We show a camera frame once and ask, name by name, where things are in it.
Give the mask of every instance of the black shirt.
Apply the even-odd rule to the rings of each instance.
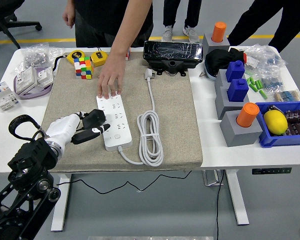
[[[75,9],[95,29],[117,35],[124,19],[129,0],[75,0]],[[138,35],[144,34],[153,24],[153,5]]]

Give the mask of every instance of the chair wheel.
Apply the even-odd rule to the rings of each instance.
[[[42,30],[42,26],[39,24],[39,25],[36,25],[35,26],[35,29],[37,29],[38,31],[41,31]]]

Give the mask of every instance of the blue plastic tray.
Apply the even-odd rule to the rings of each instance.
[[[257,102],[260,108],[260,112],[257,115],[257,120],[263,130],[259,136],[260,145],[263,148],[271,148],[274,146],[293,146],[300,145],[300,135],[293,136],[271,136],[266,126],[263,114],[267,112],[269,105],[275,105],[281,111],[286,112],[288,110],[300,110],[300,101],[285,101],[285,102]]]

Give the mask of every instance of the gray block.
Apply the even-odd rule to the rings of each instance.
[[[214,87],[216,89],[220,87],[226,87],[228,89],[230,87],[231,83],[227,81],[226,71],[227,69],[219,69],[219,72],[214,81]]]
[[[229,101],[227,91],[228,88],[224,86],[215,89],[216,98],[214,102],[218,120],[224,117],[225,112],[241,110],[242,107],[249,102],[248,94],[243,101]]]
[[[230,43],[227,36],[224,35],[222,42],[214,42],[211,40],[212,33],[205,33],[203,35],[202,47],[203,47],[203,57],[206,59],[206,55],[215,49],[223,49],[229,51]]]
[[[228,147],[254,144],[263,132],[257,119],[250,127],[237,124],[237,116],[241,110],[227,111],[220,123],[220,128]]]

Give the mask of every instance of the orange cylinder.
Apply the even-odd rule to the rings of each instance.
[[[260,109],[257,104],[253,102],[247,102],[245,105],[243,105],[241,112],[236,118],[236,123],[243,128],[248,128],[256,119],[259,112]]]
[[[227,24],[223,21],[217,21],[214,25],[211,40],[215,43],[221,43],[224,39]]]

